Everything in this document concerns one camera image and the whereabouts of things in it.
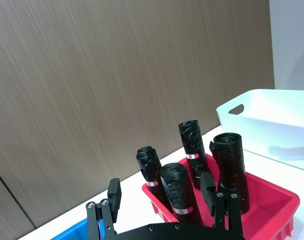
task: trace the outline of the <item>white table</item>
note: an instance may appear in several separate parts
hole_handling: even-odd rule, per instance
[[[205,152],[209,151],[209,142],[214,136],[222,133],[219,126],[203,135]],[[185,157],[184,149],[181,148],[161,160],[162,165],[177,162]],[[277,184],[296,194],[301,199],[301,205],[294,215],[294,230],[292,237],[286,240],[304,240],[304,170],[289,166],[269,158],[244,151],[245,169],[260,178]],[[163,220],[154,213],[149,198],[143,193],[141,187],[145,180],[138,172],[121,182],[122,200],[118,212],[117,223],[114,225],[118,233],[138,228],[149,223],[162,223]],[[89,201],[100,202],[107,197],[107,191],[89,199],[72,210],[64,213],[56,219],[48,222],[40,228],[25,235],[19,240],[49,240],[74,224],[86,218],[85,205]]]

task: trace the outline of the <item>rolled trash bag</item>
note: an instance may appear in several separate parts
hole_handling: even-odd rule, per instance
[[[210,150],[220,170],[218,191],[240,196],[241,213],[250,209],[250,198],[245,176],[242,136],[227,132],[214,137]]]
[[[210,172],[207,166],[200,126],[197,120],[191,120],[179,124],[178,128],[194,187],[199,189],[202,172]]]
[[[141,168],[141,173],[146,180],[150,192],[169,210],[172,211],[171,204],[165,193],[161,181],[161,162],[156,150],[151,146],[145,146],[137,150],[136,159]]]
[[[176,219],[181,223],[203,225],[193,186],[184,165],[164,165],[161,169],[161,180]]]

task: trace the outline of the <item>red and white label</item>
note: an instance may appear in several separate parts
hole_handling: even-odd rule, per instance
[[[147,181],[146,183],[147,183],[147,185],[150,186],[150,187],[154,187],[154,186],[157,186],[157,185],[158,185],[158,182],[157,182],[157,181],[150,181],[150,182]]]
[[[186,157],[188,159],[198,159],[199,155],[198,154],[186,154]]]
[[[176,209],[173,208],[173,210],[177,213],[177,214],[189,214],[193,211],[193,208],[190,206],[189,208],[186,209]]]

